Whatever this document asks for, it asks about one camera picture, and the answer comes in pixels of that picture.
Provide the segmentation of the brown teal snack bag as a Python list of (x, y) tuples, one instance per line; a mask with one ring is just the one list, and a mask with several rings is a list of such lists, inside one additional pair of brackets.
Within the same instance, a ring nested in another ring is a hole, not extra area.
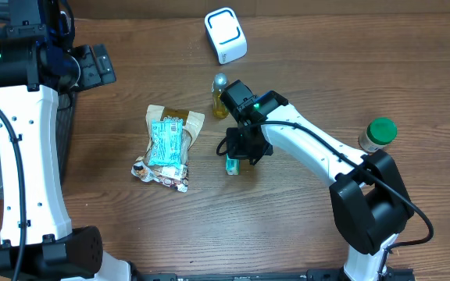
[(145, 121), (148, 147), (132, 165), (131, 174), (144, 183), (153, 181), (181, 193), (187, 192), (188, 151), (201, 132), (205, 115), (149, 105)]

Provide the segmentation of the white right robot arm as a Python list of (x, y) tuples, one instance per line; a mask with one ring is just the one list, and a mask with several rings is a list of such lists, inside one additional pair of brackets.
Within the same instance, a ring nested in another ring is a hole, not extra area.
[(237, 121), (227, 130), (227, 156), (255, 165), (278, 147), (316, 174), (330, 191), (334, 222), (349, 245), (343, 280), (385, 280), (387, 247), (413, 216), (393, 158), (334, 139), (302, 117), (275, 91), (257, 97), (228, 90), (220, 98)]

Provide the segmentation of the Kleenex tissue pack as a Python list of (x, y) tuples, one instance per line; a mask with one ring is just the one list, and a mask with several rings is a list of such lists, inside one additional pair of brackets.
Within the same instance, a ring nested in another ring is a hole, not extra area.
[(230, 158), (227, 155), (226, 172), (229, 176), (236, 176), (240, 172), (240, 161), (238, 159)]

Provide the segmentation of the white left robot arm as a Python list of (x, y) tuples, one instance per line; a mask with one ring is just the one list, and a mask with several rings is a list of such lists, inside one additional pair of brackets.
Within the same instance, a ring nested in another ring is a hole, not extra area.
[(73, 228), (56, 145), (59, 98), (113, 83), (105, 47), (75, 46), (65, 1), (11, 1), (0, 38), (0, 276), (13, 280), (136, 280), (98, 228)]

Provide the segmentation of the green lid jar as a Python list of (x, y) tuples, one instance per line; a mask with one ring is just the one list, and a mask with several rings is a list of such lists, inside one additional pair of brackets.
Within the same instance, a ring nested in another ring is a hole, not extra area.
[(374, 153), (388, 146), (397, 137), (397, 126), (385, 117), (374, 119), (359, 135), (359, 145), (367, 152)]

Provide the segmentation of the yellow liquid bottle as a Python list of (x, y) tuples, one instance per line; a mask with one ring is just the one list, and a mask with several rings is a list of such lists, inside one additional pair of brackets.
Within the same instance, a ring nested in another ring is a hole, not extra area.
[(227, 76), (223, 73), (218, 73), (214, 76), (212, 82), (212, 112), (216, 118), (225, 119), (228, 115), (228, 109), (220, 100), (220, 96), (229, 82)]

